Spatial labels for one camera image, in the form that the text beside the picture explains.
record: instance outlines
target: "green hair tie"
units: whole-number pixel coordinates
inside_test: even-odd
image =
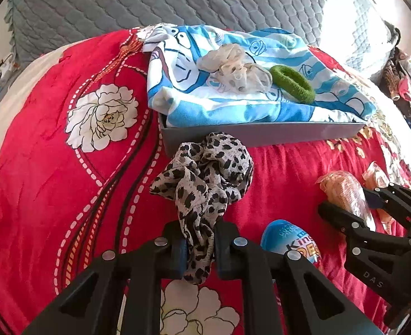
[[[283,88],[300,103],[311,104],[316,93],[306,78],[295,69],[288,66],[273,66],[269,69],[272,81],[276,86]]]

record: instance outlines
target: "wrapped snack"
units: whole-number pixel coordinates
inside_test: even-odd
[[[362,187],[357,179],[346,171],[332,171],[318,178],[328,201],[362,218],[368,228],[376,231],[376,224],[365,200]]]
[[[386,188],[390,183],[387,175],[379,167],[376,161],[373,161],[370,164],[368,169],[362,174],[362,177],[365,180],[365,187],[370,190],[374,190],[374,188]],[[391,234],[391,225],[394,222],[394,218],[385,210],[377,209],[377,212],[383,228],[388,234]]]

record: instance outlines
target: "storage box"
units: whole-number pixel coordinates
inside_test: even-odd
[[[167,117],[159,114],[160,130],[165,152],[174,156],[183,142],[202,142],[211,132],[225,132],[240,140],[246,147],[278,145],[282,143],[332,140],[356,136],[363,123],[332,122],[263,122],[237,125],[167,127]]]

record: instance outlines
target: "blue plastic egg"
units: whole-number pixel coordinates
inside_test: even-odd
[[[317,263],[320,257],[315,241],[306,231],[281,219],[273,221],[266,227],[261,238],[261,247],[280,254],[294,249],[311,263]]]

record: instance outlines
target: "white flower print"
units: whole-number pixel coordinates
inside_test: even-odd
[[[133,90],[102,85],[77,101],[69,112],[66,143],[73,149],[81,146],[83,152],[103,150],[110,141],[120,141],[128,136],[127,128],[137,120],[138,102]]]
[[[171,281],[162,291],[161,335],[231,335],[239,323],[232,307],[221,307],[218,293],[207,287]]]

